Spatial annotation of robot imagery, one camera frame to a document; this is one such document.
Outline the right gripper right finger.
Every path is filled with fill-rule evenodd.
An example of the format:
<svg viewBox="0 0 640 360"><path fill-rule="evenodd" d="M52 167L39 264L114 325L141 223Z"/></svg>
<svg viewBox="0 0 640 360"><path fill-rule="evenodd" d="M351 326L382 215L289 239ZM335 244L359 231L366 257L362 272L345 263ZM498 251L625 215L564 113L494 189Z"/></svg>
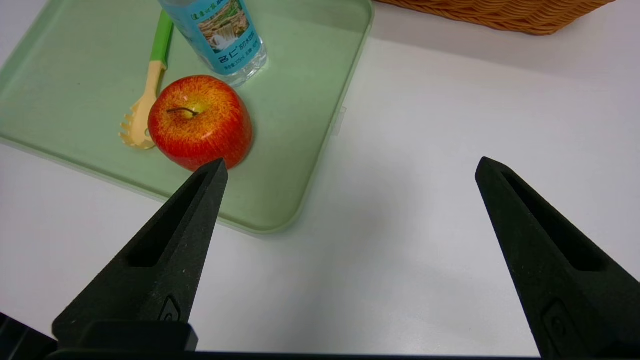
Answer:
<svg viewBox="0 0 640 360"><path fill-rule="evenodd" d="M540 356L638 358L638 280L510 167L475 181Z"/></svg>

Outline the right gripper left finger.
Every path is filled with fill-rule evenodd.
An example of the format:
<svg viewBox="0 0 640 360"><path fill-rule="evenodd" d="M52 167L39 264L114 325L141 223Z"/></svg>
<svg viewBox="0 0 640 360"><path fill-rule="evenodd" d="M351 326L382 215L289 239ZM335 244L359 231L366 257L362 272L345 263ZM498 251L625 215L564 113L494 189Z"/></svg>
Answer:
<svg viewBox="0 0 640 360"><path fill-rule="evenodd" d="M96 322L188 322L227 181L223 159L192 173L53 321L60 346Z"/></svg>

